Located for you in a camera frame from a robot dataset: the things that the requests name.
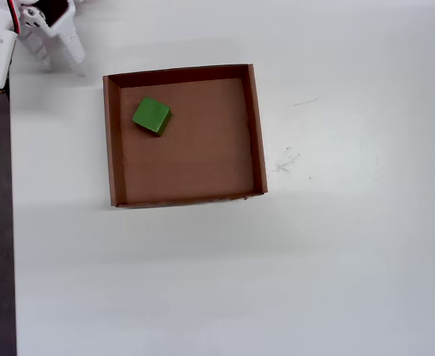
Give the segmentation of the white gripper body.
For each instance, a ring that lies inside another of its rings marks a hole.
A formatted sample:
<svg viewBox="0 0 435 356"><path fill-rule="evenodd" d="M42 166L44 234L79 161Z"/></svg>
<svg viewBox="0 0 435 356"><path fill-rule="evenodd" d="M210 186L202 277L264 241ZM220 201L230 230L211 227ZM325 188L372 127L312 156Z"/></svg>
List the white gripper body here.
<svg viewBox="0 0 435 356"><path fill-rule="evenodd" d="M23 1L20 6L23 26L42 36L56 36L59 28L75 16L75 1Z"/></svg>

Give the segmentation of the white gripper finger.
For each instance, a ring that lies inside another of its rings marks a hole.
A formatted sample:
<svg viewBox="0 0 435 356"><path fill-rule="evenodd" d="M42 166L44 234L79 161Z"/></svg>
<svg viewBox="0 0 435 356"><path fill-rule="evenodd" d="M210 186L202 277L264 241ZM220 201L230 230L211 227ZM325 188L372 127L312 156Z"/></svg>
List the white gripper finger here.
<svg viewBox="0 0 435 356"><path fill-rule="evenodd" d="M57 25L57 36L73 72L79 77L85 77L85 51L77 34L73 19L60 21Z"/></svg>
<svg viewBox="0 0 435 356"><path fill-rule="evenodd" d="M44 27L47 27L48 25L42 11L33 5L22 5L20 7L20 14L20 42L39 62L42 63L44 68L49 69L50 57L44 43Z"/></svg>

